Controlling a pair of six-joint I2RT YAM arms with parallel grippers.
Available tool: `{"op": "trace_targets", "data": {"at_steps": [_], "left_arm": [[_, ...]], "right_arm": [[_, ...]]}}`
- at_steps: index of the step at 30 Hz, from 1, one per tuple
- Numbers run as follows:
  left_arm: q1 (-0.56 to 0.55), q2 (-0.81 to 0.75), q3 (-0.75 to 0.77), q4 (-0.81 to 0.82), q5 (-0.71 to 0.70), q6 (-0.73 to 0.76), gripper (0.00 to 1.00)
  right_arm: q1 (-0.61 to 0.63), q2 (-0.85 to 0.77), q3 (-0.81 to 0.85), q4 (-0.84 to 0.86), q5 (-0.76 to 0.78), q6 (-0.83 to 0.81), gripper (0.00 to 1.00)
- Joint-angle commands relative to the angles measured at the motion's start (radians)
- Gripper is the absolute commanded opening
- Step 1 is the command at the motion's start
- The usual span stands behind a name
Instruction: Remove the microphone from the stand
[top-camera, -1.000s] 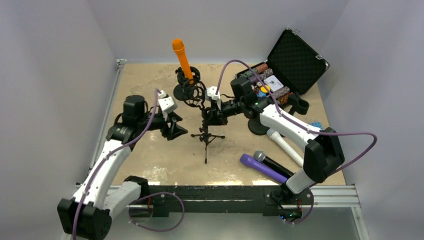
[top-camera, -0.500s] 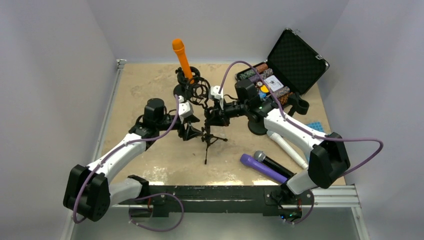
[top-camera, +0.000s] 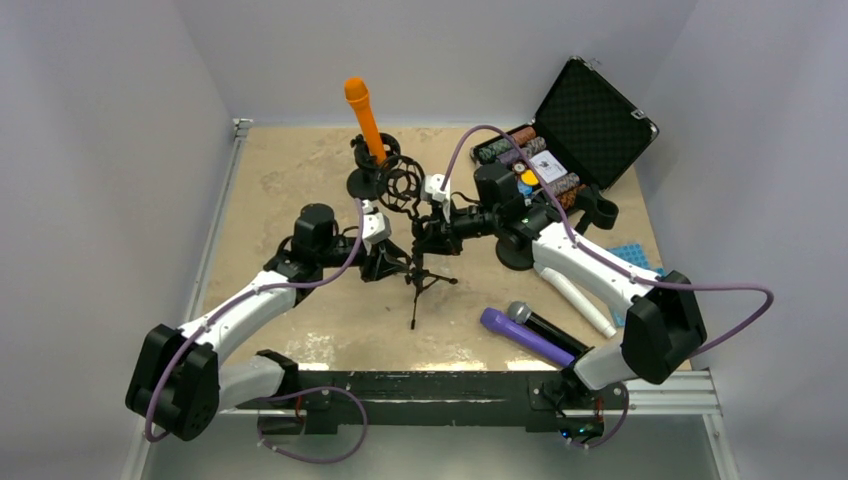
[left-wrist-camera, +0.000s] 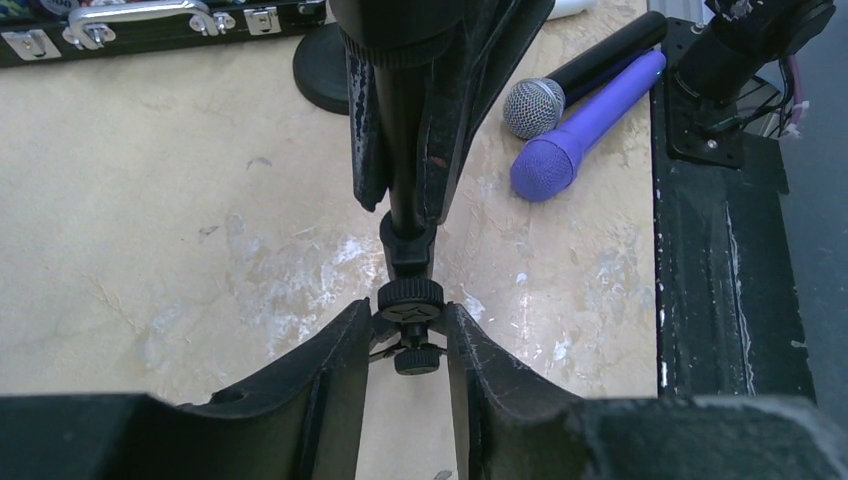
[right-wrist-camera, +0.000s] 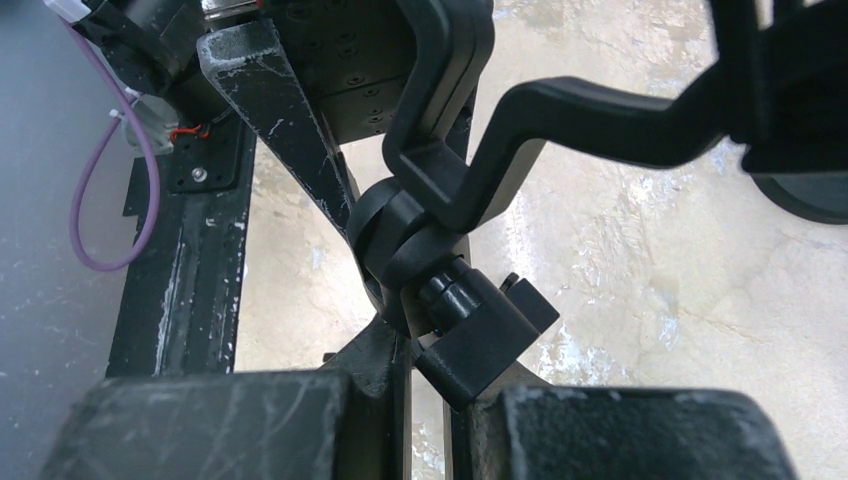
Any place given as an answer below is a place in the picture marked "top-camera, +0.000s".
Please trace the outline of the black tripod shock-mount stand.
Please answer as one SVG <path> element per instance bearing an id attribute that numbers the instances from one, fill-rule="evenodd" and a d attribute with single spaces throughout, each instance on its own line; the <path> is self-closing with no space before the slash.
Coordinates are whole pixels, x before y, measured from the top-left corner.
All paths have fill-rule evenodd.
<path id="1" fill-rule="evenodd" d="M 424 226 L 424 216 L 419 211 L 424 191 L 425 174 L 421 165 L 409 156 L 389 155 L 380 167 L 377 180 L 380 204 L 395 213 L 402 213 L 410 220 L 410 231 Z M 405 273 L 405 281 L 415 289 L 410 329 L 417 324 L 417 308 L 420 295 L 438 281 L 456 285 L 458 278 L 432 273 L 424 267 L 424 254 L 411 250 Z"/>

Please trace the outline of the round-base shock-mount stand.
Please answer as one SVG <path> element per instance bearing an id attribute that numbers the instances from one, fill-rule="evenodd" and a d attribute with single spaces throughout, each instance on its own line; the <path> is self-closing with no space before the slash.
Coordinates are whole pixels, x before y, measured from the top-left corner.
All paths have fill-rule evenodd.
<path id="1" fill-rule="evenodd" d="M 388 175 L 399 162 L 401 147 L 397 139 L 388 133 L 380 133 L 380 138 L 387 154 L 382 164 L 378 164 L 376 156 L 370 153 L 362 134 L 350 142 L 356 168 L 348 176 L 346 188 L 353 198 L 376 200 L 387 190 Z"/>

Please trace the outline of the black clip stand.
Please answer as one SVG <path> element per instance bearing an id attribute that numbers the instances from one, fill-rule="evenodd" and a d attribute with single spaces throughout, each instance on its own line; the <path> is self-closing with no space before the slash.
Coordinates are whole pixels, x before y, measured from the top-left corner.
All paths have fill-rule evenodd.
<path id="1" fill-rule="evenodd" d="M 497 240 L 495 253 L 506 268 L 514 271 L 531 270 L 534 266 L 532 240 L 526 237 L 505 235 Z"/>
<path id="2" fill-rule="evenodd" d="M 606 199 L 597 185 L 581 189 L 575 197 L 574 208 L 583 211 L 583 216 L 574 227 L 581 235 L 592 225 L 601 230 L 612 230 L 619 215 L 618 205 Z"/>

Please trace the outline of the black silver-mesh microphone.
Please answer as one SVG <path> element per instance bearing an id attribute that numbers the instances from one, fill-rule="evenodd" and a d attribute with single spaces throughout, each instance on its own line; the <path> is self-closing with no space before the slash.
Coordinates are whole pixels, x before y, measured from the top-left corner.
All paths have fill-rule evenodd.
<path id="1" fill-rule="evenodd" d="M 579 358 L 590 349 L 580 340 L 535 313 L 525 302 L 512 302 L 507 308 L 507 316 L 513 322 L 525 326 L 575 358 Z"/>

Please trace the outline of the purple microphone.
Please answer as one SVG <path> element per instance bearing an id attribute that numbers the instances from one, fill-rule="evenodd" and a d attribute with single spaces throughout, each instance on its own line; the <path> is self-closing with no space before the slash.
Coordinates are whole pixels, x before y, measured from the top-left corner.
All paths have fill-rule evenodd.
<path id="1" fill-rule="evenodd" d="M 559 367 L 568 367 L 576 360 L 574 355 L 510 320 L 505 313 L 497 309 L 484 309 L 480 316 L 480 323 L 489 331 L 508 338 Z"/>

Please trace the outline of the orange microphone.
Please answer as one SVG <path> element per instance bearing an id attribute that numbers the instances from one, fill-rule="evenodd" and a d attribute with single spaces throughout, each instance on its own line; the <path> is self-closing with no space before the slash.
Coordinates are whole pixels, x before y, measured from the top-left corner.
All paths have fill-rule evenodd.
<path id="1" fill-rule="evenodd" d="M 344 83 L 345 99 L 353 110 L 371 156 L 377 166 L 387 160 L 384 143 L 380 136 L 370 102 L 370 92 L 360 77 L 350 77 Z"/>

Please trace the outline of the white microphone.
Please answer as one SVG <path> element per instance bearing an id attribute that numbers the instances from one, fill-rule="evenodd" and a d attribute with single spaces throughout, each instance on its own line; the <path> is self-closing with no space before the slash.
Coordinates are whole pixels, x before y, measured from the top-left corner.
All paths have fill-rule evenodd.
<path id="1" fill-rule="evenodd" d="M 533 269 L 540 278 L 548 282 L 568 300 L 598 333 L 607 339 L 616 335 L 617 330 L 613 323 L 594 306 L 572 281 L 558 271 L 539 263 L 535 263 Z"/>

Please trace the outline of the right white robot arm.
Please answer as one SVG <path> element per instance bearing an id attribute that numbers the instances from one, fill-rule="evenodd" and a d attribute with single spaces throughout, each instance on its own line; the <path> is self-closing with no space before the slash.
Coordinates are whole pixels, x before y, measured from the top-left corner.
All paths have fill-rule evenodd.
<path id="1" fill-rule="evenodd" d="M 483 311 L 487 329 L 564 368 L 561 392 L 569 404 L 584 407 L 601 389 L 622 381 L 661 384 L 705 345 L 706 329 L 686 276 L 672 271 L 656 277 L 589 241 L 552 206 L 526 204 L 516 178 L 502 166 L 478 168 L 475 184 L 477 203 L 458 208 L 444 175 L 425 176 L 413 197 L 428 202 L 432 212 L 414 228 L 416 256 L 457 255 L 463 240 L 494 235 L 504 266 L 551 271 L 625 318 L 624 329 L 605 344 L 576 354 L 532 328 L 516 310 Z"/>

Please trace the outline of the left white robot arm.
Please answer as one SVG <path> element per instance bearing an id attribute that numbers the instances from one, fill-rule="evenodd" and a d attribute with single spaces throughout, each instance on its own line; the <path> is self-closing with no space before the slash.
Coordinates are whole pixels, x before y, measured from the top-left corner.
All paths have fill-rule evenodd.
<path id="1" fill-rule="evenodd" d="M 292 234 L 256 276 L 210 312 L 178 327 L 160 324 L 145 336 L 125 397 L 144 419 L 143 436 L 190 441 L 222 409 L 262 398 L 284 409 L 297 399 L 298 382 L 282 356 L 259 353 L 247 364 L 226 360 L 270 321 L 300 305 L 351 267 L 364 281 L 380 279 L 376 267 L 390 252 L 391 227 L 372 202 L 359 200 L 352 232 L 337 226 L 331 207 L 303 207 Z"/>

